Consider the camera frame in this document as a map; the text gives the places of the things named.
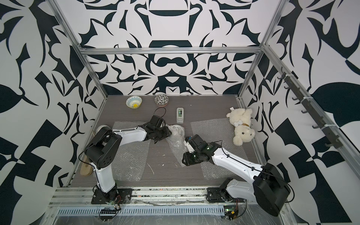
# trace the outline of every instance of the blue and yellow bowl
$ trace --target blue and yellow bowl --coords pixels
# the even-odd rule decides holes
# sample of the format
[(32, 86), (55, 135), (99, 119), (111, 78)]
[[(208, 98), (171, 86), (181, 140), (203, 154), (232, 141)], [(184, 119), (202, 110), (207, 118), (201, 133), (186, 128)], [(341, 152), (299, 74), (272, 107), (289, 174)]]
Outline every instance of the blue and yellow bowl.
[(141, 99), (140, 96), (131, 96), (130, 98), (128, 98), (126, 100), (126, 105), (129, 107), (129, 108), (132, 108), (132, 109), (136, 109), (138, 108), (140, 105), (141, 105), (141, 102), (143, 100)]

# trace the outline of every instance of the gray table surface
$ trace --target gray table surface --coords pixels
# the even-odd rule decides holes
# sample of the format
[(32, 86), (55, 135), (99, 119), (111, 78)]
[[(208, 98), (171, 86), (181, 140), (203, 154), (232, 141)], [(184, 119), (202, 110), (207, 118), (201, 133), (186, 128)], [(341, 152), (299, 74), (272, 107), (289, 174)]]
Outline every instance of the gray table surface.
[[(143, 102), (137, 109), (130, 109), (125, 105), (129, 96), (109, 96), (100, 115), (97, 126), (108, 125), (113, 127), (115, 121), (149, 121), (153, 112), (158, 107), (154, 103), (155, 96), (141, 96)], [(184, 108), (185, 135), (192, 136), (191, 122), (226, 118), (230, 107), (238, 108), (236, 98), (233, 95), (221, 96), (169, 96), (169, 103), (165, 107), (164, 119), (167, 124), (176, 124), (176, 109)], [(163, 109), (157, 111), (162, 115)], [(244, 151), (251, 162), (258, 163), (251, 143), (243, 144)], [(181, 167), (179, 162), (170, 151), (166, 140), (154, 144), (150, 143), (149, 153), (140, 181), (117, 181), (118, 186), (216, 186), (220, 185), (225, 178), (206, 180), (200, 164)], [(96, 178), (93, 175), (83, 177), (80, 175), (80, 167), (75, 173), (71, 187), (93, 187)]]

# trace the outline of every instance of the metal grate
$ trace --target metal grate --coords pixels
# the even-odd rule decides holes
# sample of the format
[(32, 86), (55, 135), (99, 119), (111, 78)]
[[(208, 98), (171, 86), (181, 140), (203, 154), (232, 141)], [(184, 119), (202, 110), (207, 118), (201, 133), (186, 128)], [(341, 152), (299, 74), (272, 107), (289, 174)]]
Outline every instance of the metal grate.
[[(60, 207), (57, 216), (97, 216), (105, 207)], [(223, 206), (122, 206), (118, 216), (172, 216), (215, 215), (224, 216)]]

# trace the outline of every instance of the zip tie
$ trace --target zip tie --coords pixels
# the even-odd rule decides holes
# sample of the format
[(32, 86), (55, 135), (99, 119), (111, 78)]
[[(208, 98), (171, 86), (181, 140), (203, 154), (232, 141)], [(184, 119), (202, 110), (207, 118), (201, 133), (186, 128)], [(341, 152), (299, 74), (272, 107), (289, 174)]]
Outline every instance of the zip tie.
[(337, 127), (336, 124), (324, 124), (324, 126), (322, 128), (320, 128), (321, 130), (323, 130), (325, 127), (330, 127), (330, 126), (335, 126)]
[(304, 101), (307, 98), (313, 98), (313, 97), (303, 97), (302, 100), (300, 101), (300, 103), (302, 103), (302, 101)]

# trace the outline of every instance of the white teddy bear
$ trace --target white teddy bear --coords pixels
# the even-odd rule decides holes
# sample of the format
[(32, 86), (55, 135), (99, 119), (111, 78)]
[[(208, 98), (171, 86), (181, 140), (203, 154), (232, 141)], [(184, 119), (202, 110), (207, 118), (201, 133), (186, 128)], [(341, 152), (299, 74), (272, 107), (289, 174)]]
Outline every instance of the white teddy bear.
[(252, 109), (235, 109), (226, 115), (235, 126), (234, 145), (241, 146), (243, 142), (250, 142), (254, 138), (255, 131), (250, 128), (251, 114)]

